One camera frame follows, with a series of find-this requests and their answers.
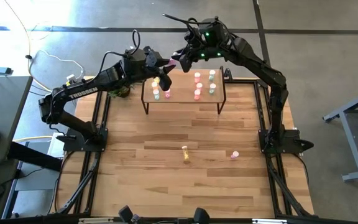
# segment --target concrete floor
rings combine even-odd
[[[219,15],[229,28],[257,28],[252,0],[145,0],[145,1],[9,1],[28,28],[41,26],[76,27],[183,27],[161,15],[203,19]],[[358,29],[358,0],[259,0],[266,29]],[[28,43],[16,18],[0,1],[0,24],[13,27],[0,31],[0,66],[9,66],[16,75],[26,75],[24,55]],[[88,75],[94,75],[103,53],[122,52],[132,44],[130,33],[52,32],[33,33],[32,54],[47,50],[61,58],[77,60]],[[239,34],[254,46],[260,57],[257,34]],[[169,57],[184,46],[182,34],[143,33],[142,46],[150,45]],[[289,101],[296,126],[303,139],[315,143],[305,153],[310,176],[314,211],[324,218],[358,221],[358,180],[344,183],[341,175],[356,171],[340,121],[325,124],[322,116],[358,95],[358,35],[267,35],[272,66],[287,77]],[[111,56],[106,65],[118,60]],[[229,66],[236,77],[253,77],[244,68],[222,60],[194,64],[198,68]],[[76,65],[63,63],[39,53],[32,73],[50,88],[59,86]],[[37,100],[30,94],[15,138],[51,134],[40,121]],[[67,104],[67,111],[74,106]],[[50,192],[19,194],[15,212],[22,216],[43,214]]]

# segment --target small cup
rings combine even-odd
[[[209,85],[209,94],[213,94],[215,92],[216,84],[212,83]]]
[[[164,92],[166,99],[169,99],[171,97],[171,89]]]
[[[201,89],[203,88],[203,84],[197,83],[196,87],[197,87],[197,90],[199,90],[201,92]]]
[[[235,159],[237,157],[239,157],[239,152],[234,151],[233,154],[231,154],[231,159]]]
[[[214,80],[215,73],[216,73],[215,70],[210,70],[209,71],[209,78],[208,79],[210,81]]]
[[[159,90],[153,90],[154,99],[159,100],[160,99],[160,92]]]
[[[158,90],[158,83],[153,82],[152,87],[153,87],[153,90]]]
[[[194,99],[199,100],[200,99],[201,92],[199,90],[194,91]]]
[[[194,73],[194,82],[199,83],[200,77],[201,77],[201,74],[199,72]]]

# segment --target wooden tabletop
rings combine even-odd
[[[214,80],[210,81],[209,69],[191,69],[188,73],[184,73],[182,69],[172,70],[168,76],[171,78],[172,85],[170,88],[171,97],[165,98],[165,94],[158,86],[160,91],[160,99],[156,100],[153,94],[153,79],[149,78],[145,82],[144,102],[145,103],[222,103],[223,102],[223,77],[220,69],[215,70]],[[194,74],[200,72],[200,83],[203,84],[199,100],[194,99],[194,91],[196,83]],[[214,83],[216,85],[215,92],[209,94],[209,86]]]
[[[135,85],[128,98],[111,100],[108,145],[101,158],[92,216],[116,217],[129,205],[143,217],[192,217],[196,207],[213,218],[273,217],[252,85],[226,84],[227,101],[220,115],[216,105],[179,103],[156,104],[146,115],[141,89]],[[91,120],[95,98],[96,94],[80,98],[75,115]],[[288,105],[284,123],[293,127]],[[183,163],[182,146],[188,146],[189,164]],[[230,158],[233,151],[239,152],[236,160]],[[83,152],[74,153],[63,169],[60,207],[77,188],[83,157]],[[282,157],[289,189],[313,213],[303,164],[293,155]],[[279,190],[278,197],[284,211]]]

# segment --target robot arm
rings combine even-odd
[[[117,90],[152,77],[160,77],[161,89],[168,90],[172,81],[167,74],[175,66],[160,68],[168,63],[169,59],[163,59],[149,46],[144,49],[126,50],[118,63],[99,72],[93,79],[54,88],[51,94],[40,99],[42,121],[49,125],[64,124],[80,132],[85,141],[92,139],[98,134],[96,125],[84,122],[64,111],[65,104],[98,91]]]
[[[266,143],[264,153],[277,151],[278,147],[282,147],[285,135],[282,123],[283,108],[288,97],[286,79],[282,73],[256,56],[250,44],[243,38],[230,33],[218,17],[197,22],[194,18],[184,21],[166,14],[163,16],[183,22],[188,28],[185,35],[187,46],[177,50],[176,55],[172,56],[173,59],[180,62],[184,72],[190,70],[193,62],[223,58],[225,61],[247,68],[271,87],[268,103],[272,113],[272,124],[264,136]],[[198,27],[192,27],[190,24],[197,24]],[[313,147],[313,144],[302,140],[291,147],[294,151],[303,152]]]

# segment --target yellow cable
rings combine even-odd
[[[22,27],[24,29],[24,32],[27,36],[27,40],[29,41],[29,55],[31,55],[31,40],[29,37],[29,33],[27,32],[27,29],[25,28],[23,22],[20,20],[19,16],[16,14],[15,10],[13,10],[12,6],[6,1],[4,0],[5,3],[9,6],[9,8],[11,9],[11,11],[13,12],[13,14],[16,16],[17,20],[19,20],[20,24],[22,24]],[[27,71],[29,72],[29,75],[34,79],[34,82],[36,82],[36,84],[40,85],[44,90],[48,91],[48,92],[52,92],[52,90],[48,89],[45,85],[43,85],[42,83],[40,83],[30,72],[30,59],[27,59]]]
[[[22,141],[31,140],[31,139],[42,139],[42,138],[53,138],[53,136],[27,137],[27,138],[21,138],[21,139],[14,139],[13,142],[22,142]]]

